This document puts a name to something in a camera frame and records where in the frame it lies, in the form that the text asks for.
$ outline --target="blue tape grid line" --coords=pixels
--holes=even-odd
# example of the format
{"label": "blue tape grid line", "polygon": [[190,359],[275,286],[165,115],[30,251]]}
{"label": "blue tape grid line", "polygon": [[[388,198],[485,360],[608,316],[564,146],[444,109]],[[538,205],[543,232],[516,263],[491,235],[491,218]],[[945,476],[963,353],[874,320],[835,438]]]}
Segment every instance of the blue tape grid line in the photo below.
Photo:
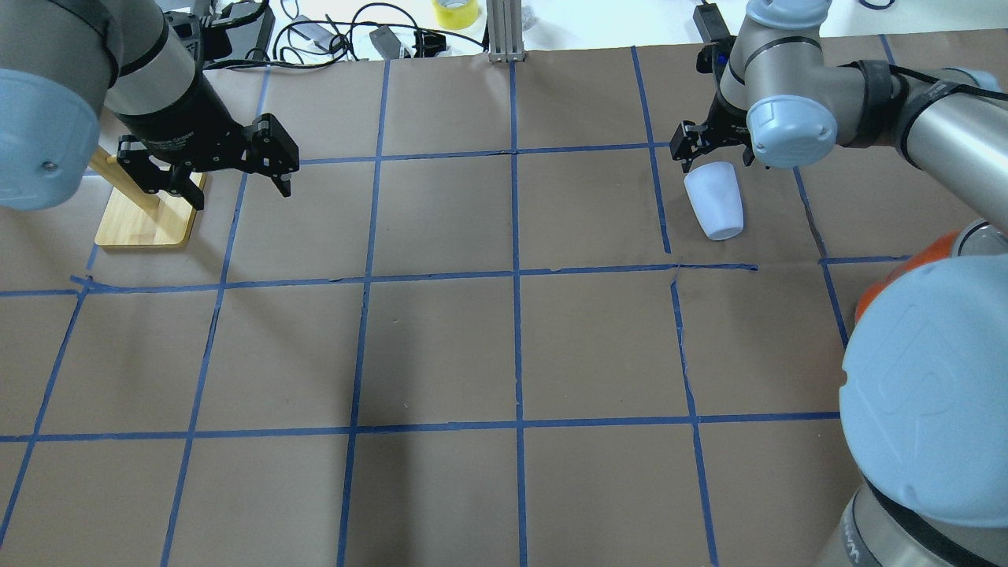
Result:
{"label": "blue tape grid line", "polygon": [[[562,275],[573,273],[617,273],[634,271],[668,271],[672,269],[744,269],[757,271],[759,266],[749,263],[717,263],[717,264],[688,264],[688,263],[655,263],[655,264],[633,264],[633,265],[603,265],[603,266],[583,266],[583,267],[559,267],[559,268],[527,268],[518,270],[522,276],[536,275]],[[476,279],[484,277],[512,277],[514,270],[497,271],[459,271],[446,273],[416,273],[405,275],[372,275],[370,277],[340,277],[336,279],[307,278],[307,279],[272,279],[262,281],[228,281],[225,284],[204,284],[194,286],[148,286],[148,287],[119,287],[109,286],[93,281],[90,278],[71,276],[71,281],[83,286],[89,281],[90,295],[116,295],[116,294],[186,294],[193,292],[214,292],[221,288],[225,290],[240,290],[247,288],[283,288],[296,286],[337,286],[347,284],[364,284],[365,281],[388,282],[388,281],[434,281],[440,279]],[[0,292],[3,297],[31,297],[31,296],[73,296],[77,294],[75,290],[45,290],[39,292]]]}
{"label": "blue tape grid line", "polygon": [[[532,153],[575,153],[579,151],[611,151],[618,149],[645,149],[665,147],[664,142],[637,142],[637,143],[613,143],[594,145],[562,145],[549,147],[510,147],[507,149],[484,149],[475,151],[445,151],[436,153],[401,153],[396,155],[383,155],[382,161],[408,161],[411,159],[446,159],[449,157],[487,157],[490,155],[524,155]],[[324,165],[329,163],[362,163],[375,161],[372,155],[360,155],[354,157],[322,157],[317,159],[302,159],[301,165]]]}
{"label": "blue tape grid line", "polygon": [[514,293],[514,417],[515,469],[518,497],[518,565],[528,567],[528,521],[525,499],[525,399],[521,359],[521,246],[518,219],[518,86],[514,62],[508,64],[511,109],[511,268]]}
{"label": "blue tape grid line", "polygon": [[892,56],[892,48],[889,47],[889,39],[884,33],[880,33],[879,40],[882,41],[882,48],[885,49],[885,58],[889,60],[889,65],[896,65],[896,59]]}
{"label": "blue tape grid line", "polygon": [[[562,429],[584,427],[641,427],[701,424],[737,424],[764,422],[809,422],[839,420],[839,412],[799,412],[793,414],[727,414],[711,416],[644,416],[637,418],[570,418],[556,420],[523,420],[522,429]],[[487,431],[517,429],[517,421],[448,422],[430,424],[398,424],[358,426],[357,435],[390,435],[397,433]],[[271,437],[308,437],[350,435],[350,426],[303,427],[277,429],[206,430],[193,433],[195,439],[261,439]],[[156,441],[183,440],[187,431],[131,431],[115,433],[48,433],[37,436],[0,435],[0,443],[26,443],[34,437],[37,443],[89,441]]]}
{"label": "blue tape grid line", "polygon": [[827,295],[830,297],[830,306],[833,308],[833,317],[837,322],[837,332],[840,333],[840,341],[844,348],[847,348],[847,325],[844,323],[844,313],[840,309],[840,299],[837,297],[837,289],[833,285],[833,275],[830,273],[830,266],[826,258],[830,257],[830,252],[826,246],[826,240],[815,225],[815,216],[812,214],[811,202],[808,200],[808,192],[805,190],[804,180],[801,179],[801,172],[797,167],[794,172],[794,182],[798,186],[798,195],[801,197],[801,204],[805,208],[805,218],[808,220],[808,230],[815,240],[815,247],[820,251],[820,266],[823,268],[823,281],[826,284]]}
{"label": "blue tape grid line", "polygon": [[675,315],[675,334],[679,347],[679,362],[682,364],[682,385],[686,393],[686,408],[689,411],[689,422],[692,425],[694,433],[694,456],[697,459],[697,480],[700,484],[700,503],[704,512],[704,529],[707,532],[707,551],[711,558],[711,564],[719,567],[718,544],[714,535],[714,518],[711,514],[711,495],[707,485],[707,467],[704,464],[704,446],[700,437],[701,419],[697,415],[697,401],[694,398],[692,387],[689,385],[689,366],[686,364],[686,351],[682,336],[682,310],[679,306],[679,289],[676,281],[671,285],[672,312]]}
{"label": "blue tape grid line", "polygon": [[49,400],[52,398],[52,388],[55,386],[56,377],[59,375],[59,367],[62,365],[64,356],[67,354],[67,346],[70,344],[74,328],[77,326],[78,317],[84,307],[84,300],[88,297],[88,289],[84,288],[77,296],[77,306],[74,307],[74,314],[71,315],[70,323],[67,325],[67,333],[59,344],[56,352],[55,362],[52,364],[52,371],[49,372],[49,379],[45,383],[45,393],[42,395],[42,403],[35,416],[35,424],[31,429],[31,435],[26,439],[27,447],[24,449],[24,457],[21,458],[21,467],[17,471],[17,478],[14,480],[14,488],[11,490],[10,499],[7,500],[7,508],[4,511],[3,523],[0,524],[0,547],[3,547],[4,539],[7,537],[7,528],[10,527],[10,518],[14,514],[14,506],[17,505],[17,496],[21,492],[21,485],[24,483],[24,476],[28,471],[28,464],[31,462],[31,455],[38,443],[39,433],[42,430],[42,421],[45,419],[45,411],[49,407]]}
{"label": "blue tape grid line", "polygon": [[672,253],[668,244],[668,224],[665,221],[665,200],[661,196],[661,179],[658,176],[658,157],[655,154],[654,129],[651,127],[651,112],[647,107],[647,91],[644,89],[644,75],[640,71],[640,58],[637,55],[637,46],[630,47],[630,54],[633,56],[633,70],[637,75],[637,90],[640,92],[640,106],[644,110],[644,127],[647,131],[647,151],[651,157],[651,179],[654,182],[654,200],[658,206],[658,227],[661,229],[661,244],[665,247],[665,253]]}
{"label": "blue tape grid line", "polygon": [[[263,74],[262,87],[259,92],[259,103],[256,114],[262,114],[263,106],[266,102],[266,90],[269,86],[270,72],[267,69]],[[168,528],[164,534],[164,546],[161,549],[161,567],[167,567],[171,555],[171,544],[174,540],[175,526],[178,522],[178,508],[181,505],[182,492],[185,489],[185,476],[188,472],[190,457],[193,454],[193,441],[196,439],[196,427],[200,418],[200,406],[203,402],[203,391],[207,383],[207,371],[210,368],[211,353],[214,350],[214,339],[217,336],[217,325],[221,317],[221,307],[224,305],[224,294],[227,288],[228,270],[231,268],[231,253],[235,246],[235,235],[238,233],[238,223],[241,219],[242,204],[245,202],[245,190],[248,187],[248,174],[242,175],[241,185],[238,188],[238,198],[235,201],[235,212],[231,220],[231,230],[228,233],[228,244],[224,251],[224,262],[221,266],[221,278],[217,289],[217,301],[214,303],[214,315],[210,320],[210,329],[207,332],[207,346],[204,349],[203,361],[200,365],[200,376],[197,380],[196,393],[193,396],[193,410],[190,414],[188,430],[185,432],[185,447],[182,450],[181,463],[178,466],[178,478],[175,481],[175,493],[171,500],[171,512],[168,516]]]}
{"label": "blue tape grid line", "polygon": [[361,300],[361,323],[357,332],[357,363],[354,368],[354,393],[350,409],[350,432],[347,440],[347,460],[343,475],[343,504],[340,511],[340,533],[336,564],[343,567],[347,559],[347,535],[350,527],[350,497],[353,494],[354,458],[357,449],[360,419],[361,385],[364,374],[365,341],[368,333],[368,311],[371,302],[371,274],[374,269],[375,235],[378,225],[378,194],[381,185],[382,146],[385,143],[385,113],[388,107],[388,77],[390,65],[385,61],[381,85],[381,110],[378,113],[378,142],[375,147],[374,185],[371,189],[371,221],[368,229],[368,255],[364,268],[364,294]]}

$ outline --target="black strap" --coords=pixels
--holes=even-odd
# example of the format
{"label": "black strap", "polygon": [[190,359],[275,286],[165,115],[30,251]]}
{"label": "black strap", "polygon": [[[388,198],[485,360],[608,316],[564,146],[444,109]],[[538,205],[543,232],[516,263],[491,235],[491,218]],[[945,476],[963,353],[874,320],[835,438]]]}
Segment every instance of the black strap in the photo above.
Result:
{"label": "black strap", "polygon": [[109,88],[116,84],[123,58],[123,39],[119,33],[119,24],[101,2],[93,0],[48,0],[64,10],[74,14],[102,38],[102,47],[112,65],[112,79]]}
{"label": "black strap", "polygon": [[894,502],[867,482],[875,498],[879,501],[882,509],[892,518],[908,536],[914,539],[921,547],[934,554],[950,565],[969,565],[970,567],[998,567],[997,564],[980,557],[965,547],[949,539],[936,528],[924,522],[923,518],[917,516],[912,509],[903,507]]}
{"label": "black strap", "polygon": [[872,4],[871,2],[868,2],[868,0],[858,0],[858,4],[861,4],[870,10],[884,10],[886,8],[891,8],[895,3],[896,0],[889,0],[888,4]]}
{"label": "black strap", "polygon": [[823,50],[823,45],[821,45],[818,41],[812,39],[811,37],[806,37],[804,35],[789,35],[787,37],[780,37],[778,39],[774,39],[773,41],[767,41],[766,43],[763,43],[762,45],[759,46],[758,49],[753,51],[752,54],[749,55],[749,59],[746,60],[746,64],[742,67],[742,72],[745,73],[746,71],[748,71],[749,64],[751,64],[753,60],[759,56],[763,51],[776,47],[777,45],[783,45],[785,43],[808,43],[809,45],[818,47],[821,51]]}
{"label": "black strap", "polygon": [[878,141],[894,111],[902,106],[898,95],[903,95],[905,100],[905,93],[901,89],[897,96],[893,96],[892,73],[886,62],[856,61],[842,67],[857,68],[865,78],[861,119],[854,139],[845,144],[845,147],[870,147]]}

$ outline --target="plastic cup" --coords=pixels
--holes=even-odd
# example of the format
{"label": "plastic cup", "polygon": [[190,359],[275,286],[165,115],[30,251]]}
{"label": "plastic cup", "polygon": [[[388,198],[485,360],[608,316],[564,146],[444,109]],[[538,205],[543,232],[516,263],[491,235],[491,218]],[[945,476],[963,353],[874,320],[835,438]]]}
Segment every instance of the plastic cup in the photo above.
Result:
{"label": "plastic cup", "polygon": [[735,166],[728,161],[701,165],[686,175],[686,195],[704,233],[727,240],[742,232],[742,194]]}

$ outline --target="black cable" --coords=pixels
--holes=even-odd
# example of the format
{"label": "black cable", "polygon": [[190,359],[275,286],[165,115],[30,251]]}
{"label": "black cable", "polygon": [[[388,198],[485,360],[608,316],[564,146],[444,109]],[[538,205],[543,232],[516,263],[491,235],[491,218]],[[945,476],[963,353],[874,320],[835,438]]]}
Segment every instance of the black cable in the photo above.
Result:
{"label": "black cable", "polygon": [[294,19],[301,15],[300,0],[294,0],[294,15],[290,15],[290,12],[287,11],[287,0],[280,0],[280,10],[283,11],[283,15],[287,16],[287,18]]}
{"label": "black cable", "polygon": [[879,11],[891,8],[892,5],[895,3],[896,0],[888,0],[887,4],[872,4],[868,0],[858,0],[858,4],[861,4],[862,6],[868,8],[869,10],[879,10]]}
{"label": "black cable", "polygon": [[255,20],[259,19],[259,16],[261,16],[268,7],[269,7],[269,0],[262,0],[261,2],[259,2],[259,7],[256,8],[254,12],[250,14],[245,14],[244,16],[237,17],[234,19],[226,19],[223,20],[223,22],[221,20],[218,20],[218,22],[210,24],[210,27],[213,27],[215,29],[229,29],[232,27],[241,27],[247,23],[252,23]]}
{"label": "black cable", "polygon": [[412,16],[412,14],[400,8],[399,6],[396,6],[395,4],[389,4],[388,2],[369,2],[358,8],[357,12],[354,13],[354,17],[350,18],[350,31],[347,33],[347,37],[350,41],[350,54],[354,56],[354,61],[360,61],[357,59],[357,52],[354,50],[354,28],[357,27],[358,25],[357,18],[361,15],[361,12],[363,12],[364,10],[367,10],[368,8],[376,8],[379,6],[385,8],[392,8],[393,10],[402,12],[403,14],[405,14],[407,18],[409,18],[409,22],[413,24],[413,29],[416,30],[416,35],[417,35],[416,48],[419,50],[420,53],[423,53],[423,32],[420,30],[420,26],[419,24],[416,23],[416,19]]}
{"label": "black cable", "polygon": [[[907,69],[905,67],[890,65],[889,69],[895,74],[905,75],[910,79],[916,79],[917,81],[927,83],[928,85],[933,85],[939,81],[937,77],[931,77],[930,75],[927,75],[925,73],[920,73],[919,71],[914,71],[912,69]],[[1005,93],[999,93],[997,91],[988,91],[987,89],[981,89],[979,87],[974,87],[973,85],[960,84],[954,87],[952,92],[966,93],[968,95],[973,95],[975,97],[983,97],[999,101],[1008,101],[1008,95],[1006,95]]]}

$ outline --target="blue tape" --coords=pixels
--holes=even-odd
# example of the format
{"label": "blue tape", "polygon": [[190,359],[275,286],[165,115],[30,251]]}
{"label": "blue tape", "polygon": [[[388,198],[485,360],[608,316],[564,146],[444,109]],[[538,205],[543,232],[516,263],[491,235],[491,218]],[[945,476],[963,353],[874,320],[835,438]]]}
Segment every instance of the blue tape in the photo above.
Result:
{"label": "blue tape", "polygon": [[801,179],[801,172],[797,167],[792,167],[791,171],[794,173],[794,182],[798,185],[798,195],[801,197],[801,204],[805,208],[805,219],[808,221],[808,230],[811,231],[812,239],[815,240],[815,247],[818,248],[820,257],[829,257],[830,252],[827,251],[826,240],[823,239],[823,234],[815,225],[815,216],[812,215],[812,205],[808,201],[808,193],[805,191],[805,183]]}
{"label": "blue tape", "polygon": [[526,428],[626,427],[652,425],[685,425],[696,420],[689,416],[656,416],[642,418],[583,418],[563,420],[528,420]]}
{"label": "blue tape", "polygon": [[837,330],[840,331],[840,342],[847,348],[849,335],[847,334],[847,324],[844,323],[844,313],[840,309],[840,300],[837,298],[837,290],[833,286],[833,276],[830,274],[830,266],[822,264],[823,279],[826,281],[826,291],[830,294],[830,304],[833,306],[833,316],[837,319]]}
{"label": "blue tape", "polygon": [[370,163],[374,161],[373,156],[367,157],[326,157],[320,159],[301,159],[301,165],[326,165],[330,163]]}
{"label": "blue tape", "polygon": [[88,271],[91,271],[92,269],[94,269],[94,267],[95,267],[95,260],[97,260],[97,259],[98,259],[98,244],[92,244],[91,245],[91,255],[88,256],[88,263],[86,264],[85,269],[88,270]]}
{"label": "blue tape", "polygon": [[611,151],[614,149],[643,149],[650,147],[647,142],[643,143],[615,143],[599,145],[566,145],[559,147],[526,147],[515,148],[513,151],[519,154],[525,153],[577,153],[580,151]]}
{"label": "blue tape", "polygon": [[18,290],[12,292],[0,292],[0,298],[44,298],[47,296],[76,296],[77,290]]}
{"label": "blue tape", "polygon": [[[270,72],[267,69],[263,74],[262,86],[259,91],[259,104],[256,114],[262,114],[263,106],[266,104],[266,93],[269,88]],[[188,473],[188,462],[193,455],[193,440],[195,439],[196,426],[200,417],[200,407],[203,403],[203,392],[207,383],[207,371],[210,368],[210,358],[214,349],[214,340],[217,336],[217,324],[221,317],[221,307],[224,305],[225,284],[228,281],[228,271],[231,269],[231,254],[235,248],[235,235],[238,233],[238,223],[241,220],[242,205],[245,203],[245,190],[248,187],[248,174],[242,175],[241,185],[238,187],[238,198],[235,200],[235,211],[231,219],[231,229],[228,231],[228,244],[224,251],[224,261],[221,266],[221,278],[217,289],[217,300],[214,304],[214,315],[210,320],[210,329],[207,331],[207,345],[204,348],[203,361],[200,364],[200,376],[197,379],[196,393],[193,395],[193,410],[190,413],[188,430],[185,436],[185,447],[182,449],[182,459],[178,466],[178,478],[175,481],[175,493],[171,499],[171,512],[168,515],[168,529],[164,534],[164,546],[161,549],[161,567],[168,567],[168,560],[171,556],[171,544],[174,541],[175,526],[178,522],[178,508],[181,505],[182,492],[185,490],[185,477]]]}
{"label": "blue tape", "polygon": [[522,387],[521,246],[518,207],[518,87],[514,62],[508,64],[511,103],[511,267],[514,270],[515,469],[518,492],[518,565],[528,567],[528,515],[525,499],[525,394]]}
{"label": "blue tape", "polygon": [[385,155],[384,161],[406,161],[410,159],[447,159],[450,157],[487,157],[490,155],[502,155],[510,153],[506,150],[477,150],[477,151],[445,151],[440,153],[404,153],[400,155]]}
{"label": "blue tape", "polygon": [[282,429],[250,429],[250,430],[207,430],[193,434],[196,439],[244,439],[267,437],[308,437],[324,435],[347,435],[349,427],[293,427]]}
{"label": "blue tape", "polygon": [[711,558],[711,563],[718,567],[718,544],[714,535],[714,517],[711,514],[711,495],[707,485],[707,466],[704,464],[704,446],[700,437],[700,421],[697,415],[697,401],[694,398],[692,387],[689,385],[689,371],[686,364],[686,351],[682,337],[682,310],[679,306],[678,284],[672,281],[672,312],[675,316],[675,334],[679,347],[679,362],[682,365],[682,384],[686,393],[686,407],[689,410],[689,418],[694,420],[694,457],[697,460],[697,480],[700,485],[700,501],[704,511],[704,529],[707,532],[707,550]]}
{"label": "blue tape", "polygon": [[[789,414],[728,414],[710,416],[643,416],[626,418],[564,418],[518,421],[490,422],[447,422],[430,424],[396,424],[383,426],[358,426],[354,428],[357,435],[387,435],[395,433],[418,432],[452,432],[452,431],[486,431],[505,429],[563,429],[585,427],[634,427],[634,426],[667,426],[726,423],[758,423],[758,422],[795,422],[839,420],[839,412],[795,412]],[[194,439],[244,439],[269,437],[304,437],[304,436],[337,436],[349,435],[350,426],[342,427],[304,427],[279,429],[239,429],[239,430],[204,430],[192,433]],[[35,439],[38,443],[52,442],[88,442],[88,441],[135,441],[159,439],[186,439],[187,431],[134,431],[109,433],[54,433],[32,435],[0,435],[0,443],[25,443]]]}
{"label": "blue tape", "polygon": [[889,39],[884,33],[879,33],[879,40],[882,41],[882,48],[885,49],[885,59],[889,60],[889,65],[896,65],[896,59],[892,56],[892,48],[889,46]]}
{"label": "blue tape", "polygon": [[828,265],[832,264],[847,264],[847,263],[881,263],[881,262],[904,262],[910,259],[909,255],[906,256],[855,256],[847,258],[823,258],[820,263],[825,263]]}
{"label": "blue tape", "polygon": [[438,279],[474,279],[481,277],[511,277],[511,270],[499,271],[458,271],[451,273],[418,273],[414,275],[375,275],[372,281],[433,281]]}
{"label": "blue tape", "polygon": [[230,281],[224,287],[228,290],[247,290],[250,288],[290,288],[299,286],[333,286],[340,284],[363,284],[364,277],[340,277],[328,279],[316,277],[308,279],[270,279],[262,281]]}
{"label": "blue tape", "polygon": [[31,437],[28,439],[28,445],[24,449],[24,457],[21,459],[21,466],[18,468],[17,478],[14,480],[14,487],[11,490],[10,499],[7,500],[7,508],[4,512],[3,522],[0,523],[0,547],[3,547],[4,539],[7,537],[7,529],[10,527],[10,518],[14,514],[14,506],[17,505],[17,496],[21,493],[21,485],[24,483],[24,475],[28,472],[28,464],[31,462],[31,455],[35,450],[35,444],[38,442],[38,436],[42,430],[42,421],[45,419],[45,411],[49,407],[49,401],[52,399],[52,389],[55,387],[56,377],[59,375],[59,368],[62,366],[64,357],[67,355],[67,346],[70,345],[70,339],[74,335],[74,328],[77,326],[78,317],[81,315],[81,309],[84,307],[84,300],[87,297],[88,288],[85,287],[77,296],[77,305],[74,307],[74,314],[71,315],[70,323],[67,325],[67,332],[64,334],[64,340],[59,343],[59,350],[56,351],[56,358],[52,363],[52,371],[49,372],[49,379],[45,383],[45,392],[42,394],[42,403],[38,408],[38,414],[35,415],[35,424],[31,429]]}
{"label": "blue tape", "polygon": [[357,362],[354,366],[354,393],[350,409],[350,434],[347,440],[347,460],[343,473],[343,503],[340,508],[340,534],[337,542],[336,564],[343,567],[347,560],[347,534],[350,527],[350,497],[353,493],[354,460],[357,450],[357,427],[360,419],[361,387],[364,374],[365,340],[368,333],[368,312],[371,302],[371,274],[374,269],[375,234],[378,225],[378,197],[381,185],[382,149],[385,144],[385,113],[388,109],[388,75],[390,65],[385,61],[381,85],[381,106],[378,112],[378,142],[375,147],[374,185],[371,189],[371,223],[368,229],[368,255],[364,268],[364,295],[361,301],[361,323],[357,331]]}
{"label": "blue tape", "polygon": [[808,422],[839,420],[840,412],[798,412],[794,414],[736,414],[728,416],[699,416],[702,424],[739,424],[755,422]]}
{"label": "blue tape", "polygon": [[651,178],[654,182],[654,199],[658,206],[658,227],[661,229],[661,244],[665,253],[672,253],[668,244],[668,226],[665,221],[665,200],[661,196],[661,179],[658,177],[658,158],[654,153],[654,130],[651,127],[651,112],[647,107],[647,91],[644,89],[644,75],[640,71],[640,59],[637,56],[637,46],[630,47],[633,56],[633,71],[637,76],[637,90],[640,92],[640,106],[644,110],[644,128],[647,131],[647,151],[651,157]]}

